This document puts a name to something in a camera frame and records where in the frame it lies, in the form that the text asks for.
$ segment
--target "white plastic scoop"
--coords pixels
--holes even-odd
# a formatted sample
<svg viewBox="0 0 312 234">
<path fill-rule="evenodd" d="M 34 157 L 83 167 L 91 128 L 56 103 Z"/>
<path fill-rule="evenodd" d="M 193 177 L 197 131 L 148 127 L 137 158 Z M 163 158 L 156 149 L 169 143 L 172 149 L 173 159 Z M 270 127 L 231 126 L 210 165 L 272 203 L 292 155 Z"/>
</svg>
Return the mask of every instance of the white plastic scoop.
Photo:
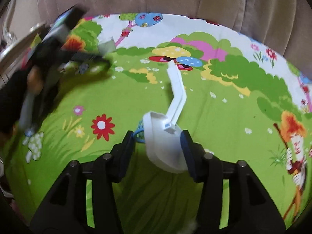
<svg viewBox="0 0 312 234">
<path fill-rule="evenodd" d="M 174 98 L 166 114 L 148 112 L 143 116 L 146 153 L 159 168 L 181 173 L 187 165 L 180 144 L 181 129 L 177 120 L 186 101 L 186 92 L 181 73 L 173 61 L 168 62 L 167 73 L 171 81 Z"/>
</svg>

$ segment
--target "yellow leaf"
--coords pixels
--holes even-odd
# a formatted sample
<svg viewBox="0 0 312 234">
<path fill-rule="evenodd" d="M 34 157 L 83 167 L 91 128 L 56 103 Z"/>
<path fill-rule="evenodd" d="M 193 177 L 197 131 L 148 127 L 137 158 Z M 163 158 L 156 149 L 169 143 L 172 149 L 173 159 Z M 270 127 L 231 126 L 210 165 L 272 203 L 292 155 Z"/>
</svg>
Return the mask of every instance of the yellow leaf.
<svg viewBox="0 0 312 234">
<path fill-rule="evenodd" d="M 71 135 L 71 133 L 73 132 L 74 130 L 72 129 L 71 131 L 69 131 L 68 135 L 67 135 L 67 138 L 69 138 L 69 136 Z"/>
<path fill-rule="evenodd" d="M 87 142 L 87 143 L 81 148 L 80 151 L 85 151 L 86 149 L 88 149 L 88 148 L 92 145 L 92 143 L 94 142 L 95 139 L 96 139 L 96 138 L 94 137 L 91 141 Z"/>
<path fill-rule="evenodd" d="M 62 130 L 65 130 L 65 126 L 66 126 L 66 120 L 64 120 L 63 122 Z"/>
<path fill-rule="evenodd" d="M 71 117 L 68 127 L 66 128 L 66 132 L 71 128 L 71 123 L 73 122 L 73 117 Z"/>
<path fill-rule="evenodd" d="M 72 128 L 73 126 L 75 126 L 79 121 L 81 121 L 81 119 L 82 119 L 82 118 L 76 119 L 76 120 L 74 121 L 74 123 L 71 125 L 71 128 Z"/>
<path fill-rule="evenodd" d="M 87 143 L 87 141 L 89 140 L 89 137 L 90 137 L 90 136 L 87 136 L 87 139 L 85 139 L 85 143 Z"/>
</svg>

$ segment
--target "cartoon print tablecloth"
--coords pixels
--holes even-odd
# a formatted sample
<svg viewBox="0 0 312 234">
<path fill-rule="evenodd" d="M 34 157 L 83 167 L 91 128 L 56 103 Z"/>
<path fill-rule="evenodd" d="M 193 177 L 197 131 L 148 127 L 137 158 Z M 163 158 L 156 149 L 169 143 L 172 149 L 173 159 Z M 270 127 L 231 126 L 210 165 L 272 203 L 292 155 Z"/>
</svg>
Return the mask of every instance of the cartoon print tablecloth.
<svg viewBox="0 0 312 234">
<path fill-rule="evenodd" d="M 37 134 L 7 147 L 13 152 L 5 154 L 7 177 L 26 218 L 70 160 L 92 161 L 135 130 L 148 111 L 166 113 L 173 97 L 167 62 L 174 60 L 187 92 L 179 126 L 221 160 L 246 160 L 290 226 L 310 197 L 310 80 L 253 39 L 177 15 L 85 18 L 65 46 L 98 52 L 98 43 L 110 37 L 117 46 L 110 71 L 69 63 L 54 112 Z M 195 218 L 202 185 L 187 172 L 157 168 L 145 145 L 137 144 L 126 177 L 113 188 L 125 233 L 163 234 Z M 86 203 L 92 226 L 90 182 Z M 224 181 L 221 227 L 228 203 Z"/>
</svg>

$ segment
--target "yellow flower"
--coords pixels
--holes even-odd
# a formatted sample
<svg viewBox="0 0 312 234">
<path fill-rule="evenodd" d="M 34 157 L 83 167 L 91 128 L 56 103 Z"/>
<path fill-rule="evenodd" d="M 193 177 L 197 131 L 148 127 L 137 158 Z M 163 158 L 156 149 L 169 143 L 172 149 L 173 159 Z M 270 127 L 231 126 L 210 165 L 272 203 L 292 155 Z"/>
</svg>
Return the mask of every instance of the yellow flower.
<svg viewBox="0 0 312 234">
<path fill-rule="evenodd" d="M 77 138 L 82 138 L 84 135 L 85 135 L 85 132 L 84 132 L 85 128 L 83 128 L 82 126 L 77 126 L 75 127 L 75 134 L 77 136 Z"/>
</svg>

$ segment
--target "metal screw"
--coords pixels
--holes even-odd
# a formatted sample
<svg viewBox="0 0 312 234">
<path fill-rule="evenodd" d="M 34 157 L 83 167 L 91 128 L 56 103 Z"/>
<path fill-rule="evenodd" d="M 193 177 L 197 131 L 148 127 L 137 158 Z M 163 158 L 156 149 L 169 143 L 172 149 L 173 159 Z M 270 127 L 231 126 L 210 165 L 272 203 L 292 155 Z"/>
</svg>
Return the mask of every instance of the metal screw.
<svg viewBox="0 0 312 234">
<path fill-rule="evenodd" d="M 77 160 L 72 160 L 70 163 L 69 163 L 69 165 L 71 166 L 71 167 L 74 167 L 74 166 L 76 166 L 78 164 L 78 161 Z"/>
<path fill-rule="evenodd" d="M 246 163 L 246 161 L 244 161 L 244 160 L 239 160 L 239 161 L 238 161 L 238 165 L 239 165 L 240 167 L 245 167 L 245 166 L 247 165 L 247 163 Z"/>
<path fill-rule="evenodd" d="M 105 160 L 108 160 L 108 159 L 110 159 L 112 157 L 112 155 L 110 154 L 110 153 L 105 153 L 104 155 L 103 155 L 103 158 L 105 159 Z"/>
<path fill-rule="evenodd" d="M 205 159 L 212 159 L 213 158 L 213 154 L 211 154 L 210 152 L 204 154 L 204 158 Z"/>
</svg>

